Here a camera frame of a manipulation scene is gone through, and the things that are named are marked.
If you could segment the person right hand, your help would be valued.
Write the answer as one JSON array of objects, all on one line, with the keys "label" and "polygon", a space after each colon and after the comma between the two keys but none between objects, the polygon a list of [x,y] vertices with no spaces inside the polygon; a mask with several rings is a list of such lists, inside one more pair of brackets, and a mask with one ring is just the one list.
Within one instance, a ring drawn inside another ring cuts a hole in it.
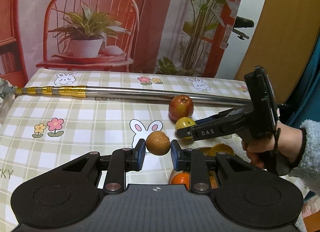
[{"label": "person right hand", "polygon": [[[284,155],[290,163],[293,163],[298,158],[302,149],[304,139],[303,130],[292,128],[280,122],[278,122],[277,127],[280,128],[277,151]],[[265,137],[251,142],[242,140],[241,144],[242,149],[251,160],[251,164],[259,168],[265,168],[265,161],[260,158],[259,154],[276,149],[274,136],[272,138]]]}]

